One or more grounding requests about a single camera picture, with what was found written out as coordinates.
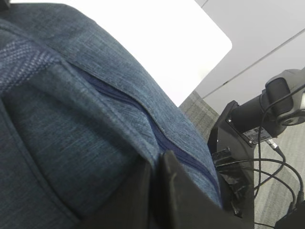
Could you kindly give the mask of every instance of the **denim fabric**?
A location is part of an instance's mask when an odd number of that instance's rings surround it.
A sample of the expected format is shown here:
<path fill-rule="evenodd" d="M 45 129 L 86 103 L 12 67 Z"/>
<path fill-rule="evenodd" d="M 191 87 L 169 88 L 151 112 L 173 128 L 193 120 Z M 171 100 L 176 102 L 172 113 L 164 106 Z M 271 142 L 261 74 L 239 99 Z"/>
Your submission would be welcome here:
<path fill-rule="evenodd" d="M 1 128 L 0 135 L 16 137 L 15 143 L 7 145 L 6 138 L 0 140 L 1 156 L 16 153 L 0 169 L 3 174 L 13 173 L 14 164 L 24 166 L 18 168 L 20 173 L 0 180 L 0 186 L 6 187 L 0 192 L 0 198 L 6 199 L 0 206 L 0 219 L 7 217 L 4 223 L 0 220 L 0 228 L 69 227 L 103 204 L 139 156 L 155 169 L 164 151 L 160 141 L 169 141 L 170 147 L 182 152 L 180 161 L 191 179 L 220 205 L 206 143 L 151 76 L 106 31 L 65 5 L 17 4 L 0 13 L 2 32 L 6 33 L 5 39 L 0 37 L 2 52 L 13 46 L 19 53 L 26 45 L 47 55 L 42 62 L 35 61 L 33 68 L 21 65 L 22 58 L 14 59 L 16 66 L 22 66 L 17 70 L 29 71 L 20 79 L 31 78 L 9 87 L 2 96 L 0 121 L 9 127 Z M 27 60 L 33 59 L 31 53 L 26 52 Z M 19 82 L 17 70 L 9 78 L 11 82 Z M 88 77 L 130 100 L 127 103 L 100 93 Z M 156 128 L 162 140 L 157 138 Z M 14 144 L 22 146 L 22 153 Z M 35 170 L 35 175 L 27 170 Z M 15 184 L 18 174 L 24 176 Z M 17 189 L 18 185 L 29 191 Z M 10 208 L 13 214 L 8 214 L 14 192 L 22 198 L 16 199 Z M 24 212 L 17 205 L 25 205 Z M 38 212 L 36 205 L 41 205 Z M 39 219 L 44 221 L 34 227 Z"/>

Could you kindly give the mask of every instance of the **black metal bracket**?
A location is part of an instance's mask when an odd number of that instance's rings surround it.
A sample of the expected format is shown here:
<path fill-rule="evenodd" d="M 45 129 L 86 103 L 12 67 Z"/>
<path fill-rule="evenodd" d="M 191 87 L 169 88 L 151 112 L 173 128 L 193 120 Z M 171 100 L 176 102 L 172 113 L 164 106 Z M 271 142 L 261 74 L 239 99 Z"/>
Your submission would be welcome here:
<path fill-rule="evenodd" d="M 231 111 L 238 107 L 236 101 L 230 102 L 214 127 L 208 140 L 215 165 L 254 157 L 255 145 L 239 133 L 230 122 Z M 254 167 L 253 162 L 245 163 Z M 254 224 L 254 173 L 242 170 L 239 165 L 221 168 L 217 171 L 224 209 Z"/>

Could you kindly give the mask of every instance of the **gray carpet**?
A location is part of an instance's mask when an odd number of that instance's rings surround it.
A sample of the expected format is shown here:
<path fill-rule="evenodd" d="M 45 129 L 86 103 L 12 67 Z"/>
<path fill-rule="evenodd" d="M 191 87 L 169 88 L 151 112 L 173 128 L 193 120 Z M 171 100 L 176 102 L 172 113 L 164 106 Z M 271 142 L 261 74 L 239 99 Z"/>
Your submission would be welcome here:
<path fill-rule="evenodd" d="M 210 131 L 219 116 L 218 113 L 205 103 L 196 92 L 193 92 L 180 108 L 207 141 Z M 295 167 L 302 177 L 305 177 L 305 167 L 303 166 L 305 163 L 303 152 L 304 136 L 305 124 L 302 124 L 287 128 L 274 140 L 285 154 L 287 163 Z M 262 157 L 280 160 L 280 156 L 265 143 L 262 143 Z M 279 165 L 276 163 L 262 163 L 263 171 L 268 173 L 273 173 L 278 167 Z M 254 183 L 257 184 L 257 173 L 254 175 Z M 288 168 L 284 168 L 278 174 L 278 177 L 290 185 L 297 195 L 299 183 L 296 176 Z M 255 221 L 274 226 L 275 222 L 287 213 L 291 200 L 290 191 L 278 181 L 271 179 L 261 187 L 255 200 Z M 266 227 L 258 225 L 255 228 L 266 229 Z"/>

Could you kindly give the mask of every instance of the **white wall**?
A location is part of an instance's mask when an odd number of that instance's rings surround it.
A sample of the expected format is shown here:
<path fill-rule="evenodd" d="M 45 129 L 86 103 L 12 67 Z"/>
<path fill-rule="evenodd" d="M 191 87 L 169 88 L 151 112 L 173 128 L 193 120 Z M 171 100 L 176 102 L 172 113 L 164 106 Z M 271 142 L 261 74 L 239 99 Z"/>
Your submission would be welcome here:
<path fill-rule="evenodd" d="M 206 2 L 203 10 L 231 39 L 233 48 L 197 87 L 198 94 L 221 113 L 231 100 L 244 103 L 258 95 L 267 80 L 284 69 L 303 68 L 305 38 L 289 39 L 305 28 L 304 9 L 303 0 Z"/>

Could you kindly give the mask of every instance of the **electrical wire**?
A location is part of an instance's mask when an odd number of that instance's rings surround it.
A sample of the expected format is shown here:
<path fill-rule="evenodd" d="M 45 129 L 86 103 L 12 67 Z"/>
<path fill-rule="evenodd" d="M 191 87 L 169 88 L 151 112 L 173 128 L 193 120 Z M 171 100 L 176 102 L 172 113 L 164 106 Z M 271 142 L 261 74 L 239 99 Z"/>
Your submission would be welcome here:
<path fill-rule="evenodd" d="M 283 152 L 281 151 L 280 147 L 277 147 L 274 149 L 275 152 L 278 153 L 279 156 L 281 156 L 281 158 L 283 159 L 283 162 L 286 162 L 286 157 L 283 154 Z M 280 167 L 272 174 L 273 176 L 277 175 L 284 167 L 284 164 L 281 164 Z M 263 184 L 265 184 L 267 181 L 269 181 L 271 178 L 273 178 L 272 176 L 266 178 L 260 185 L 257 185 L 254 190 L 257 190 L 259 186 L 262 186 Z"/>
<path fill-rule="evenodd" d="M 274 228 L 273 226 L 270 226 L 270 225 L 267 225 L 267 224 L 264 224 L 264 223 L 256 223 L 256 222 L 254 222 L 254 224 L 265 226 L 265 227 L 269 227 L 269 228 Z"/>
<path fill-rule="evenodd" d="M 295 199 L 295 193 L 294 191 L 292 190 L 292 188 L 287 185 L 283 180 L 281 180 L 280 178 L 277 178 L 276 176 L 274 176 L 273 174 L 270 174 L 270 173 L 267 173 L 267 172 L 264 172 L 264 171 L 261 171 L 261 170 L 258 170 L 258 169 L 255 169 L 255 168 L 249 168 L 249 167 L 244 167 L 244 166 L 241 166 L 241 168 L 243 169 L 247 169 L 247 170 L 251 170 L 251 171 L 255 171 L 255 172 L 261 172 L 263 174 L 266 174 L 268 175 L 270 178 L 274 178 L 275 180 L 281 182 L 283 185 L 286 186 L 287 189 L 289 189 L 289 191 L 291 192 L 291 195 L 292 195 L 292 202 L 295 203 L 296 199 Z"/>
<path fill-rule="evenodd" d="M 302 86 L 296 88 L 295 90 L 293 90 L 292 92 L 290 92 L 289 94 L 285 95 L 284 97 L 276 100 L 275 102 L 271 103 L 264 111 L 264 114 L 263 114 L 263 117 L 262 117 L 262 121 L 261 121 L 261 124 L 259 126 L 259 129 L 258 129 L 258 159 L 261 159 L 262 158 L 262 153 L 261 153 L 261 132 L 262 132 L 262 128 L 263 128 L 263 124 L 264 124 L 264 119 L 267 115 L 267 112 L 274 106 L 276 105 L 277 103 L 285 100 L 286 98 L 294 95 L 295 93 L 298 93 L 299 91 L 301 91 L 302 89 L 305 88 L 305 84 L 303 84 Z M 262 165 L 261 165 L 261 161 L 258 161 L 258 169 L 259 170 L 262 170 Z M 254 198 L 256 198 L 257 194 L 258 194 L 258 191 L 259 191 L 259 188 L 260 188 L 260 185 L 261 185 L 261 179 L 262 179 L 262 176 L 261 176 L 261 173 L 259 172 L 259 175 L 258 175 L 258 185 L 257 185 L 257 190 L 256 190 L 256 193 L 254 195 Z"/>
<path fill-rule="evenodd" d="M 233 162 L 225 163 L 225 164 L 222 164 L 222 165 L 217 165 L 216 168 L 224 167 L 224 166 L 230 166 L 230 165 L 237 164 L 237 163 L 242 163 L 242 162 L 250 162 L 250 161 L 259 161 L 259 162 L 270 161 L 270 162 L 275 162 L 275 163 L 283 164 L 284 166 L 290 168 L 296 174 L 297 178 L 299 179 L 299 183 L 300 183 L 300 191 L 298 193 L 298 197 L 296 199 L 296 203 L 300 204 L 304 200 L 304 192 L 303 192 L 304 184 L 303 184 L 302 177 L 301 177 L 301 175 L 298 173 L 298 171 L 295 168 L 293 168 L 291 165 L 289 165 L 289 164 L 287 164 L 285 162 L 282 162 L 282 161 L 279 161 L 279 160 L 275 160 L 275 159 L 269 159 L 269 158 L 260 158 L 260 159 L 259 158 L 254 158 L 254 159 L 238 160 L 238 161 L 233 161 Z"/>

